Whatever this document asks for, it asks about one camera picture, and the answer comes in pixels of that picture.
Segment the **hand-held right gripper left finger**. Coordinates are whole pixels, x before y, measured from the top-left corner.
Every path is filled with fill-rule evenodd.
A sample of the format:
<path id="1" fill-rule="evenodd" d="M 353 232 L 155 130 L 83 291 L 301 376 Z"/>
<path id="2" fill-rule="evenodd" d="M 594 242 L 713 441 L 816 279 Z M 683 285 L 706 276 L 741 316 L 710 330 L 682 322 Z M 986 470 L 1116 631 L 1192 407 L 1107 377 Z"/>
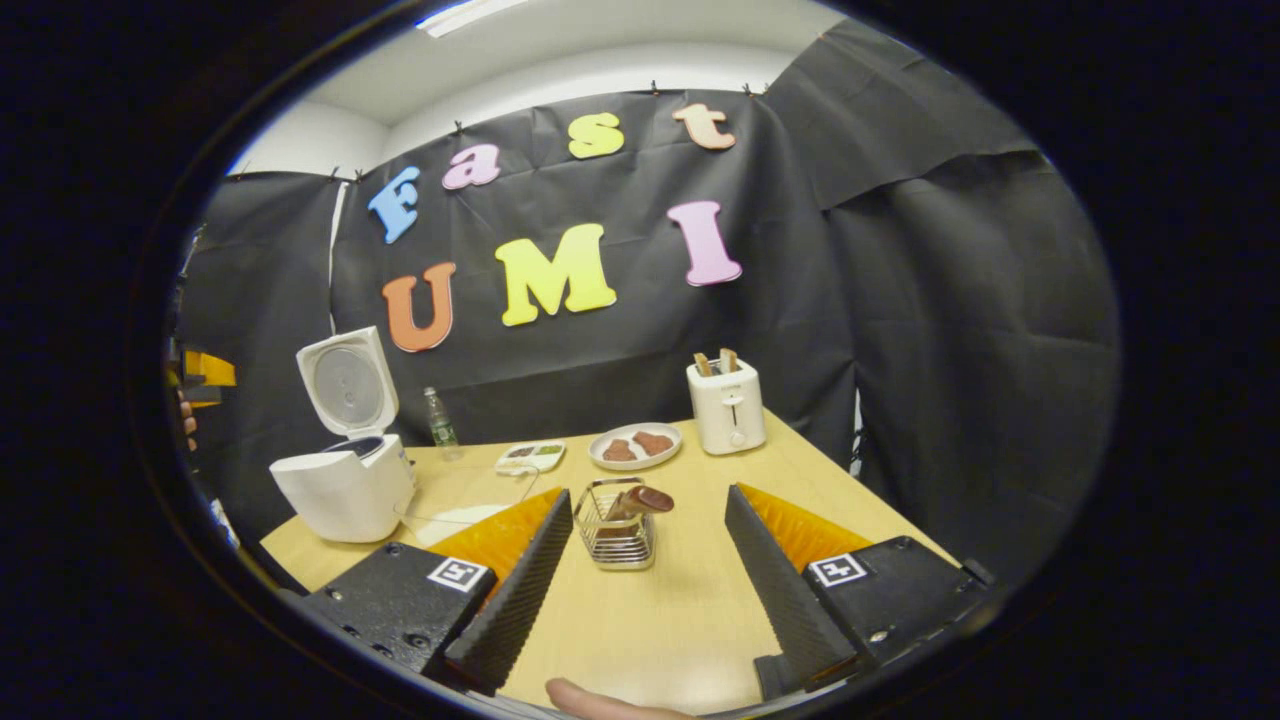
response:
<path id="1" fill-rule="evenodd" d="M 300 606 L 412 673 L 494 694 L 530 635 L 571 529 L 570 492 L 552 488 L 426 550 L 389 542 Z"/>

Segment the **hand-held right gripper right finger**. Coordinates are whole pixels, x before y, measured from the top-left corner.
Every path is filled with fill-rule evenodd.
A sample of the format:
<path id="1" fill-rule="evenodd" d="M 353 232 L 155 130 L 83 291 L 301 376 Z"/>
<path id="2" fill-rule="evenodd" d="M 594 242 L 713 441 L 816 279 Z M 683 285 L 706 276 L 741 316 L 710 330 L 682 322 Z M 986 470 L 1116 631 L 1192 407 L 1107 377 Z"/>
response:
<path id="1" fill-rule="evenodd" d="M 869 675 L 983 605 L 995 578 L 910 536 L 878 543 L 745 484 L 724 524 L 780 652 L 755 660 L 767 701 Z"/>

